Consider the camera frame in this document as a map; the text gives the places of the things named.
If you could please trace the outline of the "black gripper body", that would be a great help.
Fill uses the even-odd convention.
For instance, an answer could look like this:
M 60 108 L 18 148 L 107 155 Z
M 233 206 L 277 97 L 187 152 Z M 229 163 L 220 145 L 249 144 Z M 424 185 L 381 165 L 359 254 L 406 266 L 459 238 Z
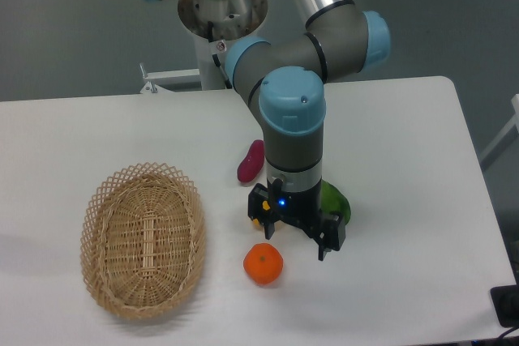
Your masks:
M 268 204 L 271 210 L 265 223 L 266 239 L 269 240 L 274 234 L 274 224 L 278 220 L 301 229 L 311 239 L 323 239 L 321 182 L 319 180 L 312 188 L 301 192 L 283 190 L 283 181 L 280 178 L 268 183 Z

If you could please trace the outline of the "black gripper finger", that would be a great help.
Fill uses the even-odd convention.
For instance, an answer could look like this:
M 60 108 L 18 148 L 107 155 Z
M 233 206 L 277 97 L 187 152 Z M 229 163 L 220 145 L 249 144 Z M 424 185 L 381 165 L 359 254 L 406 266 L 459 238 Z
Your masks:
M 320 218 L 320 232 L 318 235 L 319 261 L 323 261 L 326 254 L 339 251 L 345 241 L 345 217 L 340 212 L 323 214 Z
M 270 240 L 275 233 L 275 224 L 271 218 L 271 208 L 268 203 L 268 191 L 262 184 L 255 184 L 248 195 L 247 214 L 251 220 L 257 220 L 264 229 L 264 237 Z

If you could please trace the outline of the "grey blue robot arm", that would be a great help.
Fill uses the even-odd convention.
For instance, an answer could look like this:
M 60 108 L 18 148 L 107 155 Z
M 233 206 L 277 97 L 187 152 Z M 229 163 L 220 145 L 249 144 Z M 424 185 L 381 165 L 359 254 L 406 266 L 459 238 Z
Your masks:
M 345 215 L 325 211 L 324 85 L 383 62 L 388 25 L 353 0 L 295 0 L 305 32 L 272 45 L 257 32 L 267 0 L 178 0 L 185 28 L 208 42 L 215 88 L 235 90 L 263 131 L 267 181 L 248 196 L 247 214 L 271 237 L 277 221 L 301 229 L 320 257 L 345 240 Z

